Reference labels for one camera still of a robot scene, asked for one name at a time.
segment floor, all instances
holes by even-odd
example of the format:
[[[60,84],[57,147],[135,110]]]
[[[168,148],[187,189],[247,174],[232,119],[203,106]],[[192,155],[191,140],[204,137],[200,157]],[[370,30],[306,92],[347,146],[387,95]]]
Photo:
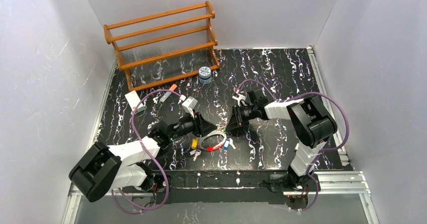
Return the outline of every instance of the floor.
[[[235,87],[244,79],[255,79],[269,86],[276,98],[286,99],[298,94],[316,91],[318,86],[306,49],[226,49],[216,50],[221,69],[212,73],[213,82],[209,85],[198,83],[197,77],[177,82],[181,94],[198,100],[196,111],[203,117],[224,128],[230,117],[235,100],[231,95]],[[171,72],[189,72],[202,65],[212,65],[206,52],[179,56],[153,65],[135,68],[132,71],[133,83],[149,83],[171,76]],[[149,91],[168,89],[173,83],[138,92],[140,98]],[[260,88],[248,83],[244,90]],[[112,79],[108,99],[104,108],[97,134],[97,141],[107,145],[124,144],[136,140],[130,128],[131,109],[125,99],[128,93],[125,75],[116,69]],[[137,128],[141,136],[158,121],[174,123],[184,114],[178,99],[170,96],[160,103],[162,94],[149,98],[146,111],[138,114]],[[169,152],[158,158],[166,170],[285,170],[295,156],[294,147],[298,142],[290,121],[252,120],[250,128],[241,136],[230,136],[235,149],[219,149],[203,152],[196,161],[188,155],[192,134],[173,141]],[[207,141],[214,145],[216,139]],[[335,146],[333,142],[326,147]],[[323,155],[316,165],[317,169],[343,169],[337,152]]]
[[[216,54],[222,67],[213,72],[214,81],[210,85],[199,84],[195,77],[177,81],[175,84],[181,94],[196,98],[196,110],[220,128],[226,126],[231,106],[234,104],[231,94],[236,85],[244,79],[263,82],[277,98],[282,99],[308,91],[319,91],[306,49],[227,49],[216,50]],[[158,62],[151,67],[136,68],[132,72],[133,83],[149,83],[170,77],[171,71],[189,72],[202,65],[211,64],[213,62],[205,52],[196,52]],[[168,89],[172,84],[155,89]],[[248,84],[244,90],[258,87],[256,84]],[[155,89],[138,94],[143,97]],[[129,124],[131,109],[124,97],[126,93],[128,88],[124,73],[116,69],[99,125],[97,141],[112,145],[136,140]],[[160,97],[161,95],[157,95],[148,99],[147,110],[137,116],[137,128],[141,135],[146,135],[160,120],[173,123],[183,115],[183,110],[174,96],[170,96],[165,103],[158,101]],[[176,173],[181,179],[180,175],[185,173],[187,179],[184,183],[179,183],[180,185],[197,181],[197,188],[172,188],[169,198],[171,201],[168,201],[172,204],[141,216],[121,212],[114,205],[111,196],[105,196],[94,203],[82,198],[76,223],[367,223],[358,195],[320,195],[311,211],[298,215],[286,210],[281,193],[272,193],[266,188],[219,189],[219,192],[204,188],[203,183],[205,186],[214,183],[208,181],[210,174],[219,176],[219,179],[223,178],[222,183],[233,182],[235,177],[240,177],[242,184],[245,181],[245,173],[266,178],[270,172],[285,170],[294,158],[294,147],[298,142],[292,124],[287,121],[252,120],[251,127],[246,129],[242,136],[230,137],[236,149],[204,152],[193,161],[187,154],[193,136],[187,135],[175,139],[169,152],[158,158],[168,175]],[[335,146],[333,139],[326,147],[331,146]],[[333,152],[323,155],[316,168],[340,170],[343,166],[338,153]],[[197,174],[191,179],[188,173],[201,175]],[[252,200],[250,196],[257,196],[256,200]],[[162,200],[162,194],[158,194],[157,199]],[[122,197],[118,197],[118,200],[123,207],[132,210]],[[145,197],[135,201],[145,204],[152,199]]]

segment wooden rail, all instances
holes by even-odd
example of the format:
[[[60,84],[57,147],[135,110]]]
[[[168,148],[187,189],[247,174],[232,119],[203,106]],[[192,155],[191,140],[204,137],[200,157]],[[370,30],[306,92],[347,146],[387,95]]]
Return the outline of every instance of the wooden rail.
[[[162,25],[147,28],[147,29],[141,29],[141,30],[137,30],[137,31],[133,31],[133,32],[128,32],[128,33],[124,33],[122,35],[117,35],[117,36],[112,36],[112,34],[110,32],[110,30],[112,30],[112,29],[126,28],[127,26],[133,25],[136,23],[141,23],[141,22],[145,22],[148,20],[152,20],[152,19],[159,19],[159,18],[169,16],[169,15],[177,15],[177,14],[180,14],[183,12],[201,9],[201,8],[207,8],[208,14],[203,14],[200,16],[187,18],[187,19],[179,20],[179,21],[172,22],[172,23],[166,23],[166,24],[162,24]],[[217,40],[215,34],[213,33],[212,27],[210,25],[210,19],[213,19],[213,18],[215,18],[215,12],[212,8],[212,5],[208,1],[206,1],[203,4],[193,5],[193,6],[189,6],[189,7],[185,7],[185,8],[181,8],[181,9],[171,10],[171,11],[164,12],[164,13],[159,13],[159,14],[150,15],[150,16],[146,16],[146,17],[142,17],[142,18],[138,18],[138,19],[128,20],[125,22],[117,23],[117,24],[104,25],[105,40],[107,41],[108,44],[112,44],[114,47],[116,57],[117,57],[117,66],[119,67],[120,70],[124,71],[124,73],[126,75],[127,85],[128,85],[129,90],[130,91],[133,91],[133,90],[139,91],[139,90],[155,87],[155,86],[158,86],[161,84],[169,83],[172,81],[177,81],[177,80],[198,74],[198,71],[195,70],[192,72],[179,74],[179,75],[171,77],[171,78],[167,78],[167,79],[157,81],[157,82],[152,82],[152,83],[145,84],[142,86],[133,86],[132,80],[131,80],[131,74],[130,74],[131,68],[134,68],[134,67],[137,67],[140,65],[144,65],[144,64],[149,64],[149,63],[156,62],[159,60],[164,60],[164,59],[167,59],[170,57],[174,57],[174,56],[198,51],[198,50],[207,49],[209,51],[209,54],[211,55],[211,57],[213,58],[213,60],[215,62],[215,65],[210,66],[210,69],[212,69],[212,70],[219,69],[220,63],[219,63],[217,57],[215,56],[215,53],[213,50],[214,46],[218,45],[218,40]],[[197,27],[197,28],[181,31],[181,32],[176,32],[176,33],[169,34],[166,36],[161,36],[161,37],[157,37],[157,38],[153,38],[153,39],[149,39],[149,40],[145,40],[145,41],[141,41],[141,42],[137,42],[137,43],[133,43],[133,44],[129,44],[129,45],[120,46],[120,47],[118,47],[117,43],[116,43],[116,41],[119,41],[119,40],[132,38],[132,37],[142,35],[142,34],[146,34],[146,33],[150,33],[150,32],[161,31],[164,29],[169,29],[169,28],[173,28],[175,26],[188,24],[188,23],[192,23],[192,22],[196,22],[196,21],[200,21],[200,20],[206,20],[206,25],[202,26],[202,27]],[[127,51],[127,53],[129,53],[128,51],[131,51],[130,53],[132,53],[132,50],[143,50],[145,46],[149,47],[149,45],[152,43],[156,43],[156,42],[160,42],[160,41],[164,41],[165,43],[167,43],[168,40],[170,40],[170,39],[179,38],[179,37],[182,37],[185,35],[188,35],[186,37],[191,37],[191,34],[197,33],[200,31],[205,31],[207,33],[208,42],[205,41],[205,42],[202,42],[198,45],[193,45],[191,47],[187,47],[184,49],[175,50],[173,52],[159,54],[159,55],[149,57],[149,58],[144,58],[144,56],[140,56],[140,54],[134,53],[133,54],[134,58],[137,58],[137,56],[139,58],[137,58],[136,60],[133,60],[132,62],[126,61],[126,57],[124,57],[124,55],[123,55],[123,53],[125,51]]]

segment white box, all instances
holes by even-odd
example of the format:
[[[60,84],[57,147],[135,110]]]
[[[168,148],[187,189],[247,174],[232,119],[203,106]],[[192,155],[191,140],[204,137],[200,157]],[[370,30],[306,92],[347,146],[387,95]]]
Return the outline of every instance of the white box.
[[[124,96],[126,97],[126,100],[129,103],[129,106],[132,108],[132,111],[134,111],[138,103],[141,101],[138,94],[136,93],[136,91],[131,91]],[[136,113],[142,112],[145,109],[146,107],[141,103]]]

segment black marble table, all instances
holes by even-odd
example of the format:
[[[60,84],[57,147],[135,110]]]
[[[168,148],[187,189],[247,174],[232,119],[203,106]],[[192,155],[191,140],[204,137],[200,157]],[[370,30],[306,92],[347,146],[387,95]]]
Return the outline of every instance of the black marble table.
[[[286,99],[301,93],[316,91],[318,86],[306,49],[227,49],[216,50],[221,69],[212,72],[213,82],[202,85],[197,77],[174,82],[178,91],[198,100],[196,111],[203,117],[225,128],[235,104],[232,93],[245,79],[258,80],[274,93],[277,99]],[[205,51],[196,52],[159,61],[152,65],[133,69],[134,84],[150,83],[168,78],[177,73],[199,69],[204,65],[213,65]],[[156,89],[168,89],[173,83],[138,92],[140,98]],[[249,91],[261,86],[248,83],[243,90]],[[131,108],[125,99],[128,93],[126,78],[116,69],[108,99],[99,125],[97,141],[107,145],[124,144],[135,141],[136,135],[130,127]],[[178,121],[185,112],[178,104],[178,98],[171,95],[166,102],[160,103],[162,94],[148,98],[147,110],[139,113],[135,124],[141,136],[160,120],[167,124]],[[214,152],[202,152],[193,161],[188,156],[192,134],[173,140],[169,151],[158,158],[165,170],[285,170],[295,156],[294,147],[298,142],[290,121],[251,120],[249,129],[243,134],[231,136],[236,149],[219,149]],[[333,140],[326,147],[335,146]],[[203,145],[215,145],[213,137]],[[343,169],[338,152],[326,153],[316,165],[317,169]]]

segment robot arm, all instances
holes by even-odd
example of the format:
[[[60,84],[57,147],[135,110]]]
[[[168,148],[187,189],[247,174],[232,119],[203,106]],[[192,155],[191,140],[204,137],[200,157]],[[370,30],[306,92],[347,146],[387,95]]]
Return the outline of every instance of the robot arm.
[[[196,104],[194,98],[187,98],[182,104],[186,113],[178,122],[167,125],[161,121],[142,139],[144,146],[154,157],[164,154],[174,138],[191,132],[196,136],[206,136],[217,128],[193,110]],[[109,190],[141,186],[147,175],[137,164],[149,159],[139,141],[109,146],[96,142],[68,177],[90,202],[94,202]]]
[[[274,101],[269,103],[261,89],[248,92],[250,103],[235,93],[233,98],[239,106],[233,107],[227,131],[242,128],[250,119],[285,119],[292,121],[300,140],[296,156],[288,167],[287,183],[290,187],[303,185],[308,181],[307,169],[328,139],[337,132],[335,120],[326,110],[319,97],[309,97],[294,101]]]

